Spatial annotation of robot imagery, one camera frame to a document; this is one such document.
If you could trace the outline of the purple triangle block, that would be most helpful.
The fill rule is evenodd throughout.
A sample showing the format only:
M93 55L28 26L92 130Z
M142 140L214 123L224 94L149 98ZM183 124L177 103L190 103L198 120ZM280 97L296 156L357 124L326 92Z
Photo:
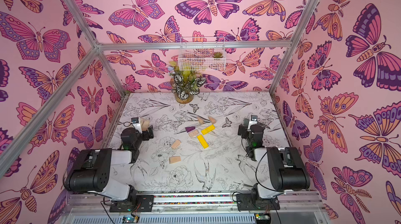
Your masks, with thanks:
M195 126L189 126L189 127L186 127L186 128L185 128L185 131L186 131L187 133L190 133L190 132L192 132L192 131L194 131L194 130L196 130L196 127L195 127Z

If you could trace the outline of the square natural wood block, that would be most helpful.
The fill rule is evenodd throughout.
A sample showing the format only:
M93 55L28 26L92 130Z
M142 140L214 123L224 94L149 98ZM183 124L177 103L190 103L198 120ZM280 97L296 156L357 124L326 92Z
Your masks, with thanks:
M199 131L198 130L193 130L191 132L189 132L189 136L191 138L197 137L199 135Z

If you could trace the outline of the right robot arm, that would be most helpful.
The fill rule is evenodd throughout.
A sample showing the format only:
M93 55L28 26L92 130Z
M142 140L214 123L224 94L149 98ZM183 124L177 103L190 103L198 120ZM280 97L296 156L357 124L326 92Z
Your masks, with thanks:
M258 164L251 167L256 184L251 189L251 199L272 200L287 191L310 188L305 165L294 147L264 147L265 127L259 123L246 126L240 124L238 135L246 140L246 157Z

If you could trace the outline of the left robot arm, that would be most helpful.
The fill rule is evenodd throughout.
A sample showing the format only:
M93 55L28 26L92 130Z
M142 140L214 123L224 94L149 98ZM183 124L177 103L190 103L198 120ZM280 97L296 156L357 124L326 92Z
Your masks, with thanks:
M134 187L113 178L112 169L117 165L135 164L140 155L140 145L152 138L154 138L152 125L143 132L129 127L121 133L121 150L112 148L83 150L64 179L65 189L74 193L98 194L118 203L135 204Z

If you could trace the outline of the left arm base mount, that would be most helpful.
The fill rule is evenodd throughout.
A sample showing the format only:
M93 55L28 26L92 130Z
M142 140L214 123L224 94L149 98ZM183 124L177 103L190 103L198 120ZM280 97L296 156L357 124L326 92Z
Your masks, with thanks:
M137 195L134 201L112 201L109 212L128 213L128 212L151 212L154 205L154 195Z

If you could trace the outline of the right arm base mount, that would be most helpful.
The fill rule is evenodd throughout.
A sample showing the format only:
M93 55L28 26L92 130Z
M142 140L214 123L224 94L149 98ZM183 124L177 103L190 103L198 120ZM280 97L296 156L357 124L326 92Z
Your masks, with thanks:
M271 199L262 199L251 193L236 193L233 194L233 200L236 202L239 211L280 210L280 205L276 197Z

